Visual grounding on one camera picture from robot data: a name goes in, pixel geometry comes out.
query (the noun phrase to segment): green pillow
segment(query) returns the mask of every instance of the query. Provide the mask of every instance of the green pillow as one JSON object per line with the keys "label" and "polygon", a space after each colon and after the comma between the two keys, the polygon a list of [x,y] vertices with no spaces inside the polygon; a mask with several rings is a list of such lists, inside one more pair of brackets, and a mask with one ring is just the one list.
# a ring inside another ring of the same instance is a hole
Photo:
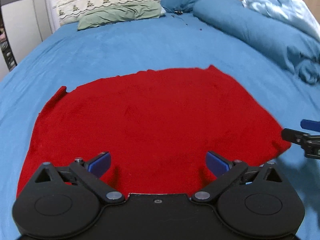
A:
{"label": "green pillow", "polygon": [[163,14],[160,3],[154,1],[129,2],[94,9],[86,13],[78,23],[78,31],[110,23],[159,18]]}

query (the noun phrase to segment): red fabric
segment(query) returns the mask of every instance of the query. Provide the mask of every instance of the red fabric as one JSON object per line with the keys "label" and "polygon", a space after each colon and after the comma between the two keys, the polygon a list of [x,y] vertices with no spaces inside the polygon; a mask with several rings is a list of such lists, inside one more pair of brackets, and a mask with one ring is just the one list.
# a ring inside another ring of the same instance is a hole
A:
{"label": "red fabric", "polygon": [[260,165],[290,147],[281,130],[214,66],[99,79],[70,93],[61,87],[36,120],[17,194],[42,162],[67,166],[109,151],[101,179],[123,194],[191,195],[214,180],[208,150]]}

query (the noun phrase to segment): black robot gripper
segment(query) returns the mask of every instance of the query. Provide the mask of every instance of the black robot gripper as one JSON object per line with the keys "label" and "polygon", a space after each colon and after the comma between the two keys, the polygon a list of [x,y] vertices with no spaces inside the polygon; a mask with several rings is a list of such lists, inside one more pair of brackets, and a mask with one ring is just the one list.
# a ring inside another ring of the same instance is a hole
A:
{"label": "black robot gripper", "polygon": [[68,167],[40,165],[13,205],[19,239],[298,239],[304,206],[274,162],[251,167],[210,151],[206,165],[217,179],[191,197],[127,199],[99,179],[110,164],[104,152]]}

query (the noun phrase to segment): bed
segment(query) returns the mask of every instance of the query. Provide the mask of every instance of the bed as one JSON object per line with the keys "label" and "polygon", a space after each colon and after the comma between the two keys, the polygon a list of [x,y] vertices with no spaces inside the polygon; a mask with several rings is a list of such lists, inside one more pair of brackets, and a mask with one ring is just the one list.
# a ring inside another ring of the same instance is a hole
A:
{"label": "bed", "polygon": [[[72,91],[99,78],[211,64],[235,78],[282,127],[301,130],[302,119],[319,119],[318,83],[307,84],[192,13],[83,31],[77,31],[77,23],[61,26],[0,83],[0,239],[19,236],[11,217],[19,175],[38,113],[61,86]],[[305,205],[297,236],[319,238],[320,162],[306,159],[297,145],[275,161]]]}

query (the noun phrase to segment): screw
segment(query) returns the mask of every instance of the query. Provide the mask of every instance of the screw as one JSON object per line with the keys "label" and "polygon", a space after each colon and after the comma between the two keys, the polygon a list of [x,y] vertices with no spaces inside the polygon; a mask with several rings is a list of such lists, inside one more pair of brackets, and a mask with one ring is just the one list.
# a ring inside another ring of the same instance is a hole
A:
{"label": "screw", "polygon": [[81,157],[76,157],[76,158],[75,158],[75,161],[76,161],[77,163],[80,163],[82,160],[83,160],[83,158],[81,158]]}
{"label": "screw", "polygon": [[122,194],[118,191],[111,191],[108,194],[106,194],[107,199],[110,200],[116,200],[122,197]]}
{"label": "screw", "polygon": [[210,197],[210,194],[205,191],[199,191],[199,192],[195,193],[195,198],[200,199],[200,200],[205,200],[205,199],[208,199],[209,197]]}

